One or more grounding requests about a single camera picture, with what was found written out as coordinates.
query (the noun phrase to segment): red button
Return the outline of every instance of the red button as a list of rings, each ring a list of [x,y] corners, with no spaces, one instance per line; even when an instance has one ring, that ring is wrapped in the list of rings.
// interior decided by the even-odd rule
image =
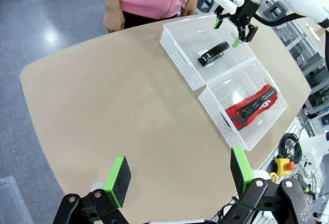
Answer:
[[[284,169],[285,169],[286,171],[290,171],[290,170],[295,170],[296,165],[295,165],[295,163],[292,161],[292,162],[290,162],[290,163],[285,164],[283,167],[284,167]]]

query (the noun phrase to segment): white logo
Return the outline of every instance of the white logo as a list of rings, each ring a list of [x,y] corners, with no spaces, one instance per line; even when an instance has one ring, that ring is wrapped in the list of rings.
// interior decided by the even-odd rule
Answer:
[[[270,100],[264,102],[260,109],[262,109],[263,107],[267,107],[270,103],[271,103]]]

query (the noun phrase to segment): black pants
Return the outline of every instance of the black pants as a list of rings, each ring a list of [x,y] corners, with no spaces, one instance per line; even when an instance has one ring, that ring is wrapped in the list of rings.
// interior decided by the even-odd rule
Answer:
[[[123,16],[125,19],[125,23],[124,23],[124,28],[131,28],[131,27],[135,27],[135,26],[139,26],[139,25],[145,25],[145,24],[149,24],[149,23],[153,23],[153,22],[157,22],[157,21],[162,21],[162,20],[168,20],[170,18],[174,18],[175,16],[172,17],[168,17],[168,18],[162,18],[159,20],[156,20],[154,18],[150,18],[150,17],[143,17],[143,16],[139,16],[139,15],[135,15],[132,13],[128,13],[125,11],[123,12]]]

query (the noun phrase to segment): person's hand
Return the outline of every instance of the person's hand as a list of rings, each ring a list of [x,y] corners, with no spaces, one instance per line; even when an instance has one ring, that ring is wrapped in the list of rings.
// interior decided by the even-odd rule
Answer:
[[[123,30],[124,22],[124,16],[120,8],[105,10],[103,24],[109,33]]]
[[[196,4],[198,0],[188,0],[185,3],[185,7],[181,11],[181,16],[194,15],[196,14]]]

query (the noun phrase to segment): person's arm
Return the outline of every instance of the person's arm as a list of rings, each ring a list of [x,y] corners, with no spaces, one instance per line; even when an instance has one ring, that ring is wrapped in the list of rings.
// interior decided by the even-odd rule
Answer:
[[[196,14],[196,5],[198,0],[187,0],[185,7],[181,13],[182,16]]]
[[[120,8],[119,0],[105,0],[104,26],[108,32],[122,30],[124,27],[124,16]]]

